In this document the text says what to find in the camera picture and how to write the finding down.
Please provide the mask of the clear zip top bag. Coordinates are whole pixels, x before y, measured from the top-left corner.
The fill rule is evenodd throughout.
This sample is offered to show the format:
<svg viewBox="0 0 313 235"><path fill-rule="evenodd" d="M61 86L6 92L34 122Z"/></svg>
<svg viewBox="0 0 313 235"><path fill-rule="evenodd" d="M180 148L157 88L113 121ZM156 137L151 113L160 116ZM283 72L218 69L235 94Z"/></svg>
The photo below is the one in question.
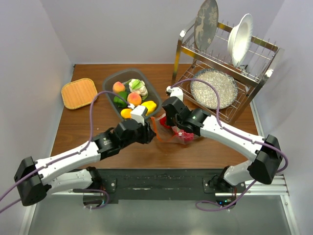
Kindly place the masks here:
<svg viewBox="0 0 313 235"><path fill-rule="evenodd" d="M183 144L181 143L180 139L179 139L179 132L185 132L182 129L179 129L176 126L172 126L171 129L167 129L165 127L163 127L159 120L166 116L166 114L162 114L159 117L151 117L152 120L152 126L154 129L154 132L156 133L156 138L163 143L179 143L179 144Z"/></svg>

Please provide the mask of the fake pink dragon fruit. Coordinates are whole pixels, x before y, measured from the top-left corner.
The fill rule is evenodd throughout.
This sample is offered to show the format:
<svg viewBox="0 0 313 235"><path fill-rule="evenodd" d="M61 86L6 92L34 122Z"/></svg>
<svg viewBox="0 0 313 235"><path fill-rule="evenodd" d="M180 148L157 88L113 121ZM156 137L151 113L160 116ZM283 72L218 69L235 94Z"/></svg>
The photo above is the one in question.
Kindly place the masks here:
<svg viewBox="0 0 313 235"><path fill-rule="evenodd" d="M198 137L193 133L179 132L179 139L183 144L189 144L197 138Z"/></svg>

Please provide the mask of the fake red bell pepper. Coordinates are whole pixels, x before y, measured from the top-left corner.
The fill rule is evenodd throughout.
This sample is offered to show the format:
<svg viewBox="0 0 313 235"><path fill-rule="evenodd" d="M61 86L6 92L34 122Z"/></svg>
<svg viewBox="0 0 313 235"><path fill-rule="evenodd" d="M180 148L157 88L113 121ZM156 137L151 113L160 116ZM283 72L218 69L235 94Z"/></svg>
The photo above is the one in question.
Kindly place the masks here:
<svg viewBox="0 0 313 235"><path fill-rule="evenodd" d="M159 120L159 122L160 122L160 124L161 124L163 127L167 128L167 129L171 129L171 126L169 126L169 125L167 124L167 117L166 117L166 116L162 117L162 118Z"/></svg>

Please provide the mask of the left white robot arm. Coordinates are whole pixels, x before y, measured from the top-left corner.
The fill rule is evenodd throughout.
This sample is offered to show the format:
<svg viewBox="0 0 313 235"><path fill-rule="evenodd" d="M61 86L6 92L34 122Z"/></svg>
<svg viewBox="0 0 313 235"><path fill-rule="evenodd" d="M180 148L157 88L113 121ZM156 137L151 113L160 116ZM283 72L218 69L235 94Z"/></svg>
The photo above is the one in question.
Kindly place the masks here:
<svg viewBox="0 0 313 235"><path fill-rule="evenodd" d="M52 191L52 181L60 176L114 156L135 142L149 144L155 136L149 122L127 119L62 154L37 161L32 157L24 158L14 176L22 205L31 206L43 200Z"/></svg>

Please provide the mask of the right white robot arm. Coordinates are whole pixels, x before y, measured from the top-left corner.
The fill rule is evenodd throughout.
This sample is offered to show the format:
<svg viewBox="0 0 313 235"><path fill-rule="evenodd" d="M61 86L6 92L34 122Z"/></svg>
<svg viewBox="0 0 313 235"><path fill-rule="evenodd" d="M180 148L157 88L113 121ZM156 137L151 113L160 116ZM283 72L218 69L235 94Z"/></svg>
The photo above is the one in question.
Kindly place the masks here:
<svg viewBox="0 0 313 235"><path fill-rule="evenodd" d="M248 180L270 185L283 159L279 153L278 139L249 134L228 124L218 124L215 116L202 109L189 110L177 97L165 100L162 107L166 113L166 124L218 141L246 157L246 161L226 166L222 173L211 180L210 186L230 192L235 186Z"/></svg>

